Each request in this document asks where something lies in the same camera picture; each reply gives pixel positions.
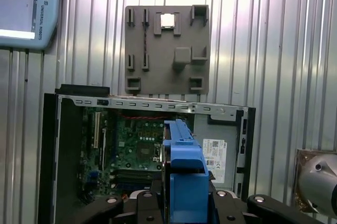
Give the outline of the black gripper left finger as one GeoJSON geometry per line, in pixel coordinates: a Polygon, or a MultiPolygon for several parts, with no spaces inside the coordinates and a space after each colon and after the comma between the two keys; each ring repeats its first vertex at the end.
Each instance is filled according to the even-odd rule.
{"type": "Polygon", "coordinates": [[[76,212],[76,223],[164,223],[163,189],[154,179],[148,190],[137,190],[128,198],[108,195],[76,212]]]}

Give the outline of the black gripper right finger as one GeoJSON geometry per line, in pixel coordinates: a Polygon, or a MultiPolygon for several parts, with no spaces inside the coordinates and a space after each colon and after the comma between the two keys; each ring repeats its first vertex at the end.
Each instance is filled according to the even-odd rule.
{"type": "Polygon", "coordinates": [[[266,195],[244,202],[228,191],[209,194],[209,223],[317,223],[299,210],[266,195]]]}

